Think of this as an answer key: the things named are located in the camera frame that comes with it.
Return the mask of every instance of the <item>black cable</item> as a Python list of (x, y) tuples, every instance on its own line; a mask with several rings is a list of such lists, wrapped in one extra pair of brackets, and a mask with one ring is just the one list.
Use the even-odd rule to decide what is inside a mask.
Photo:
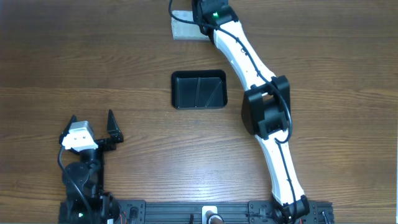
[(177, 16), (173, 15), (172, 13), (172, 3), (173, 0), (170, 0), (169, 2), (169, 14), (170, 16), (175, 19), (176, 21), (179, 22), (183, 22), (183, 23), (187, 23), (187, 24), (193, 24), (193, 25), (198, 25), (198, 26), (203, 26), (203, 27), (207, 27), (213, 30), (219, 30), (222, 31), (223, 33), (229, 35), (230, 37), (232, 37), (238, 44), (240, 44), (240, 46), (242, 47), (243, 51), (246, 53), (246, 55), (249, 57), (251, 63), (253, 64), (253, 67), (255, 69), (255, 71), (257, 72), (257, 76), (259, 76), (261, 79), (264, 80), (264, 82), (266, 84), (268, 84), (269, 86), (271, 86), (272, 91), (274, 92), (275, 95), (277, 95), (278, 99), (280, 100), (280, 102), (282, 102), (282, 105), (284, 107), (284, 111), (287, 117), (287, 121), (289, 122), (289, 130), (287, 133), (287, 137), (285, 140), (280, 141), (277, 138), (275, 138), (275, 142), (278, 145), (279, 151), (280, 151), (280, 155), (282, 157), (282, 162), (284, 163), (284, 167), (285, 167), (285, 171), (286, 171), (286, 176), (287, 176), (287, 181), (289, 181), (290, 184), (290, 189), (292, 191), (292, 195), (293, 195), (293, 200), (294, 200), (294, 213), (292, 215), (292, 223), (294, 224), (295, 220), (296, 220), (296, 215), (297, 215), (297, 202), (296, 202), (296, 197), (294, 194), (294, 189), (293, 189), (293, 184), (292, 184), (292, 180), (290, 179), (290, 175), (289, 172), (287, 170), (287, 166), (286, 166), (286, 161), (285, 161), (285, 157), (284, 154), (282, 152), (282, 148), (281, 148), (281, 144), (283, 143), (287, 143), (287, 141), (289, 141), (289, 139), (292, 137), (292, 133), (293, 133), (293, 121), (292, 121), (292, 115), (290, 114), (290, 110), (289, 107), (287, 106), (287, 103), (284, 99), (284, 97), (280, 94), (279, 90), (273, 85), (271, 84), (264, 76), (261, 75), (260, 70), (258, 69), (256, 63), (254, 62), (251, 54), (249, 53), (248, 49), (246, 48), (246, 46), (239, 40), (239, 38), (237, 38), (236, 36), (234, 36), (233, 34), (231, 34), (230, 32), (228, 32), (227, 30), (222, 29), (220, 26), (213, 26), (210, 24), (205, 24), (202, 22), (194, 22), (194, 21), (186, 21), (184, 19), (180, 19)]
[(207, 28), (210, 28), (210, 29), (213, 29), (213, 30), (222, 31), (223, 33), (225, 33), (225, 34), (229, 35), (230, 37), (232, 37), (242, 47), (243, 51), (246, 53), (246, 55), (249, 57), (251, 63), (253, 64), (253, 67), (254, 67), (255, 71), (257, 72), (257, 76), (259, 76), (261, 79), (263, 79), (266, 84), (271, 86), (272, 91), (275, 93), (275, 95), (278, 96), (278, 99), (280, 100), (280, 102), (282, 103), (282, 105), (284, 107), (284, 111), (285, 111), (285, 114), (286, 114), (286, 117), (287, 117), (287, 121), (289, 122), (289, 131), (287, 133), (287, 137), (286, 137), (285, 140), (280, 141), (280, 140), (275, 138), (275, 141), (277, 143), (279, 143), (279, 144), (287, 143), (287, 141), (290, 139), (290, 137), (292, 136), (292, 133), (293, 133), (293, 121), (292, 121), (292, 115), (290, 114), (289, 107), (287, 106), (287, 103), (286, 103), (284, 97), (280, 94), (279, 90), (273, 84), (271, 84), (264, 76), (262, 76), (260, 70), (258, 69), (256, 63), (254, 62), (254, 59), (252, 58), (252, 56), (249, 53), (249, 51), (246, 48), (246, 46), (239, 40), (239, 38), (235, 37), (233, 34), (228, 32), (227, 30), (222, 29), (220, 26), (213, 26), (213, 25), (210, 25), (210, 24), (202, 23), (202, 22), (186, 21), (184, 19), (178, 18), (177, 16), (173, 15), (172, 4), (173, 4), (173, 0), (170, 0), (170, 2), (169, 2), (169, 14), (176, 21), (187, 23), (187, 24), (203, 26), (203, 27), (207, 27)]
[(68, 172), (65, 170), (64, 166), (62, 165), (62, 152), (65, 149), (64, 146), (61, 146), (60, 152), (58, 153), (58, 165), (60, 166), (63, 174), (65, 175), (65, 177), (67, 177), (67, 179), (72, 183), (72, 186), (74, 186), (75, 190), (77, 191), (77, 193), (79, 194), (79, 196), (81, 197), (81, 200), (83, 201), (83, 203), (85, 204), (86, 208), (87, 208), (87, 212), (88, 212), (88, 216), (90, 217), (90, 223), (93, 224), (93, 211), (91, 210), (90, 204), (88, 203), (87, 199), (85, 198), (85, 196), (81, 193), (80, 189), (78, 188), (78, 186), (76, 185), (76, 183), (72, 180), (72, 178), (69, 176)]

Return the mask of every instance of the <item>white plastic part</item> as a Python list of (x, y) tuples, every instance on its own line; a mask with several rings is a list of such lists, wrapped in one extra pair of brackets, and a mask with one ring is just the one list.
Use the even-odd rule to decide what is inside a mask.
[[(192, 11), (173, 11), (173, 15), (179, 19), (193, 21)], [(174, 40), (207, 40), (209, 37), (203, 35), (197, 25), (186, 24), (172, 18), (172, 32)]]
[(98, 145), (94, 142), (94, 133), (88, 121), (74, 122), (70, 125), (62, 145), (65, 149), (74, 149), (78, 152), (85, 149), (96, 149)]
[[(244, 35), (242, 24), (240, 22), (232, 21), (221, 25), (221, 28), (240, 39), (240, 41), (247, 48), (248, 52), (251, 54), (254, 63), (257, 65), (261, 74), (268, 81), (271, 81), (271, 78), (274, 77), (275, 74), (263, 64), (254, 49), (251, 47), (246, 36)], [(265, 81), (261, 77), (257, 76), (257, 72), (254, 69), (253, 64), (243, 51), (241, 45), (237, 43), (231, 36), (217, 30), (214, 32), (214, 42), (216, 47), (226, 55), (236, 74), (238, 74), (245, 91), (250, 90), (252, 85), (261, 86), (265, 84)], [(287, 174), (282, 161), (282, 156), (280, 154), (279, 147), (275, 142), (275, 138), (283, 140), (286, 137), (287, 132), (283, 131), (278, 131), (274, 134), (271, 134), (268, 140), (263, 140), (256, 135), (256, 139), (259, 141), (262, 151), (264, 152), (268, 169), (271, 174), (272, 194), (281, 205), (285, 203), (294, 203), (292, 190), (290, 188), (289, 181), (287, 181)], [(295, 198), (296, 200), (300, 200), (301, 196), (304, 195), (304, 191), (303, 188), (301, 188), (294, 171), (292, 157), (289, 151), (289, 144), (282, 144), (281, 148), (285, 157), (290, 179), (292, 180)]]
[[(231, 21), (221, 25), (221, 28), (240, 39), (252, 56), (254, 63), (261, 72), (261, 75), (263, 75), (268, 81), (271, 81), (271, 78), (274, 77), (275, 74), (264, 65), (251, 47), (249, 41), (244, 35), (242, 24), (240, 22)], [(246, 53), (242, 50), (241, 45), (232, 37), (217, 30), (214, 32), (214, 43), (216, 47), (225, 54), (236, 74), (238, 74), (244, 91), (250, 90), (250, 86), (252, 85), (261, 86), (265, 84), (265, 81), (262, 80), (261, 77), (257, 76), (257, 72), (255, 71), (253, 64)]]

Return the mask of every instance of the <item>wood grain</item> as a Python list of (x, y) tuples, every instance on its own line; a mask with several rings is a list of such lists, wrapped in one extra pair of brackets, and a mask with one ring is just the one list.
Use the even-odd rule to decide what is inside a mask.
[[(290, 81), (290, 150), (306, 195), (333, 202), (338, 223), (394, 223), (398, 2), (230, 3), (260, 58)], [(117, 198), (270, 199), (264, 156), (241, 121), (239, 79), (210, 43), (172, 40), (167, 5), (3, 0), (0, 222), (57, 221), (58, 135), (75, 114), (106, 136), (108, 109), (126, 139), (105, 155)], [(171, 73), (211, 68), (227, 73), (226, 108), (173, 109)]]

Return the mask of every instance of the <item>wooden tabletop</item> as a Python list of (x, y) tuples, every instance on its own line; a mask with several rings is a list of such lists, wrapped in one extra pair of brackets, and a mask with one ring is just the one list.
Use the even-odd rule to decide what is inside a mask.
[[(117, 198), (271, 199), (263, 153), (241, 121), (239, 79), (209, 42), (173, 40), (168, 3), (2, 1), (0, 222), (57, 221), (58, 136), (75, 114), (106, 137), (108, 109), (125, 136), (105, 155)], [(395, 222), (398, 1), (230, 4), (263, 62), (290, 81), (290, 151), (307, 197), (333, 202), (338, 223)], [(171, 74), (203, 69), (226, 72), (227, 106), (175, 110)], [(64, 154), (64, 164), (76, 160)]]

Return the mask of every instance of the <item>black plastic tray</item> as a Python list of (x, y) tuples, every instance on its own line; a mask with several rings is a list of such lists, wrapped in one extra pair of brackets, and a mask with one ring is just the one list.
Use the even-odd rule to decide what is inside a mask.
[(228, 102), (222, 70), (177, 71), (172, 75), (172, 104), (176, 109), (216, 109)]

